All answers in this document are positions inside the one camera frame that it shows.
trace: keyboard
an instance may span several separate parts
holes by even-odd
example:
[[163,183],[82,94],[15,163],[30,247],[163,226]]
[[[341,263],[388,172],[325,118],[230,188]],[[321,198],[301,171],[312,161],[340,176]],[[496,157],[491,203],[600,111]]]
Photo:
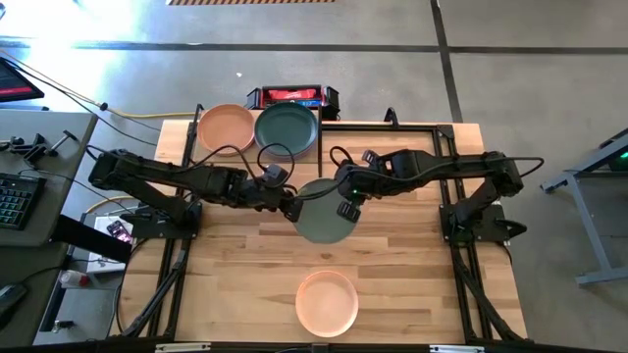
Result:
[[24,229],[45,184],[42,177],[0,173],[0,228]]

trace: wooden table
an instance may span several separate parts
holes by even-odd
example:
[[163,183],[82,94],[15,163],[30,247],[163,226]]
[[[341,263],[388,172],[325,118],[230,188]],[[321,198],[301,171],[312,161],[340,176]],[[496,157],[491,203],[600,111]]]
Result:
[[[164,122],[157,160],[181,162],[188,124]],[[478,125],[453,124],[453,128],[460,154],[484,151]],[[346,148],[355,160],[366,149],[380,154],[402,148],[434,153],[432,137],[426,133],[324,131],[324,177],[333,177],[336,170],[329,159],[335,145]],[[243,167],[237,158],[220,164]],[[253,171],[261,174],[256,166]],[[298,161],[290,183],[300,187],[316,177],[316,160],[305,158]],[[467,194],[480,182],[465,180]],[[411,193],[368,201],[353,234],[330,245],[308,242],[281,214],[204,204],[202,231],[192,243],[187,266],[177,340],[462,343],[451,258],[441,237],[441,203],[436,182]],[[124,326],[155,290],[163,246],[164,241],[150,240],[131,261],[120,308]],[[487,243],[477,244],[477,251],[488,297],[512,329],[526,336],[505,251]],[[332,339],[310,334],[294,311],[298,286],[321,270],[344,274],[359,295],[355,324]],[[469,307],[474,329],[480,332],[473,299]],[[164,308],[170,308],[170,298]],[[162,313],[162,326],[168,309]]]

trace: gray desk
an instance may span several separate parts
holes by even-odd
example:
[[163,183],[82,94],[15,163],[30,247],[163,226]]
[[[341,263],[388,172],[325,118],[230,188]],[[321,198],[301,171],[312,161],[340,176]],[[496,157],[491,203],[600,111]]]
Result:
[[[74,177],[79,169],[85,145],[93,133],[96,118],[83,113],[0,111],[1,139],[16,135],[30,143],[36,132],[48,143],[54,143],[66,129],[80,141],[66,141],[56,158],[44,157],[39,168],[66,177]],[[17,173],[27,169],[21,156],[0,153],[0,172]],[[70,191],[71,182],[55,176],[48,179],[45,192],[34,210],[28,226],[20,232],[0,229],[0,285],[19,281],[38,270],[63,264],[68,245],[47,243]],[[27,247],[7,244],[29,245]],[[31,345],[59,271],[50,271],[31,278],[26,285],[28,295],[7,326],[0,330],[0,347]]]

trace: gray floor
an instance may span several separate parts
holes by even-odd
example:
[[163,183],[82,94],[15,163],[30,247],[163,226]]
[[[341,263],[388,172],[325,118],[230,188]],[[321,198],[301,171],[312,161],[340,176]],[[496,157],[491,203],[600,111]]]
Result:
[[[135,113],[191,111],[243,103],[264,84],[324,83],[340,92],[344,120],[380,120],[394,106],[406,122],[450,122],[438,54],[159,52],[63,49],[67,38],[218,43],[437,43],[429,1],[338,0],[325,5],[175,7],[163,2],[56,2],[62,16],[32,17],[24,1],[4,1],[4,35],[44,37],[32,49],[12,50],[64,84]],[[41,2],[46,7],[48,2]],[[457,46],[624,46],[628,3],[610,0],[441,0],[447,38]],[[552,344],[628,350],[628,280],[578,287],[574,277],[597,269],[571,197],[545,195],[538,185],[586,157],[626,128],[628,56],[452,55],[466,123],[479,123],[487,149],[540,155],[546,165],[525,179],[507,215],[528,225],[512,244],[514,272],[531,338]],[[53,110],[79,111],[49,92]],[[135,136],[158,133],[102,115]],[[159,126],[159,121],[149,121]],[[152,156],[154,148],[98,125],[92,143],[124,146]],[[86,181],[90,162],[79,179]],[[98,197],[73,188],[65,213],[77,218]],[[611,251],[628,240],[613,239]],[[625,262],[626,252],[613,255]],[[102,337],[111,315],[110,292],[68,294],[60,318],[78,328],[41,334],[36,342]]]

